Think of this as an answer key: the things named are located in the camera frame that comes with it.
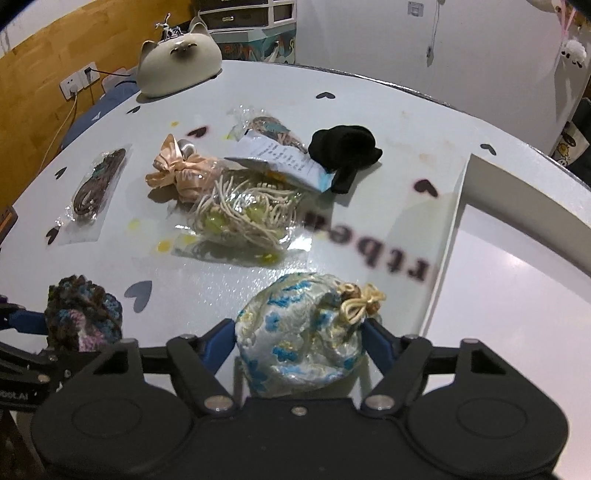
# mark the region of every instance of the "round table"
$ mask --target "round table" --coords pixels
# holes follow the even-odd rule
[[[334,98],[320,95],[325,92]],[[169,133],[189,138],[191,130],[206,126],[207,134],[194,140],[197,150],[223,157],[233,145],[226,138],[236,123],[232,110],[241,105],[266,109],[306,143],[321,128],[363,125],[384,151],[380,165],[362,172],[349,195],[324,195],[314,203],[328,227],[314,234],[303,260],[279,269],[203,262],[158,249],[174,235],[165,221],[174,201],[154,197],[144,180],[154,171],[160,145]],[[92,160],[125,144],[132,144],[133,152],[98,241],[47,245],[47,231],[63,214]],[[558,472],[569,480],[588,478],[591,361],[584,355],[583,340],[591,334],[586,316],[591,313],[591,281],[529,236],[470,200],[460,200],[468,181],[466,166],[471,157],[470,162],[477,161],[474,155],[551,199],[569,218],[591,225],[591,192],[585,185],[486,122],[386,82],[320,69],[225,61],[222,73],[204,84],[152,102],[140,96],[128,99],[45,168],[14,205],[18,221],[0,251],[0,293],[29,310],[43,311],[49,285],[83,274],[123,304],[124,336],[154,346],[182,333],[201,335],[219,320],[235,317],[252,295],[287,271],[370,281],[389,296],[382,318],[393,333],[422,333],[435,345],[449,346],[464,337],[480,338],[559,403],[571,436]],[[428,192],[413,190],[412,179],[436,185],[437,203]],[[478,181],[486,186],[482,179],[470,181],[471,189],[478,190]],[[355,238],[335,241],[336,226],[347,226]],[[377,258],[372,256],[376,243],[360,246],[361,239],[381,244]],[[397,252],[407,262],[398,270],[392,265]],[[433,261],[428,259],[430,268],[417,281],[423,252]],[[124,292],[144,280],[152,281],[151,297],[135,313],[133,299]],[[0,333],[0,341],[29,351],[45,346],[42,338],[10,330]],[[231,356],[218,373],[230,391],[233,373]],[[372,364],[368,378],[371,383],[380,378]],[[166,378],[151,375],[149,381],[171,388]],[[360,394],[358,388],[352,393],[357,399]]]

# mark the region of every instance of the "wooden wall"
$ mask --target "wooden wall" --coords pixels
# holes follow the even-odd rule
[[[0,58],[0,212],[35,177],[43,155],[74,99],[60,82],[90,62],[112,72],[138,63],[144,40],[159,40],[154,24],[192,17],[189,0],[96,0],[39,30]],[[103,94],[100,81],[79,93],[76,117]],[[52,159],[72,119],[52,146]]]

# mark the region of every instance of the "white wall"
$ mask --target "white wall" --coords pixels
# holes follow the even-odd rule
[[[548,153],[589,78],[562,59],[554,68],[557,15],[527,0],[439,0],[428,66],[437,0],[421,1],[417,18],[403,0],[298,0],[297,61],[419,90]]]
[[[0,57],[36,31],[73,12],[92,0],[36,0],[17,16],[0,34]]]

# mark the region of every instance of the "drawer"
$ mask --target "drawer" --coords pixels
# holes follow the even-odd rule
[[[211,14],[201,14],[201,18],[208,30],[220,28],[251,28],[266,27],[268,24],[269,9],[244,8],[240,10],[226,10]]]
[[[248,5],[268,5],[267,0],[201,0],[201,12],[219,8],[247,7]]]

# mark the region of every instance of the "cat ears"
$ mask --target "cat ears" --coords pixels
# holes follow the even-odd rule
[[[193,19],[191,20],[191,23],[189,24],[189,33],[201,33],[203,35],[207,35],[208,37],[211,37],[211,35],[207,31],[207,27],[205,26],[205,23],[203,22],[203,20],[201,19],[201,17],[199,15],[197,15],[196,17],[193,17]]]
[[[142,51],[139,54],[139,65],[142,65],[144,59],[148,56],[153,49],[158,46],[158,43],[151,40],[146,40],[142,45]]]

